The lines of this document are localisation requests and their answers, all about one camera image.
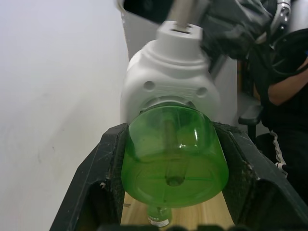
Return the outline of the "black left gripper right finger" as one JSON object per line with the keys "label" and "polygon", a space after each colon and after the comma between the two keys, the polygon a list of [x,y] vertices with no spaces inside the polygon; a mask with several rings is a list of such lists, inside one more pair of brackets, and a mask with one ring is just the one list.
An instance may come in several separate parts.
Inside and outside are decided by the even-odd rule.
{"label": "black left gripper right finger", "polygon": [[306,231],[308,207],[277,167],[236,127],[214,123],[229,168],[222,193],[235,225]]}

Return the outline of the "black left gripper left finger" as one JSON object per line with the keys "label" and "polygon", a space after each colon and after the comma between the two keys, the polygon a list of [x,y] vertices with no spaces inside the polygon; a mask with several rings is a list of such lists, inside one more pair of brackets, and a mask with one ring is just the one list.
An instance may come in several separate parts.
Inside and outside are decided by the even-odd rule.
{"label": "black left gripper left finger", "polygon": [[121,170],[128,125],[109,128],[77,168],[56,217],[52,231],[97,231],[119,225],[125,191]]}

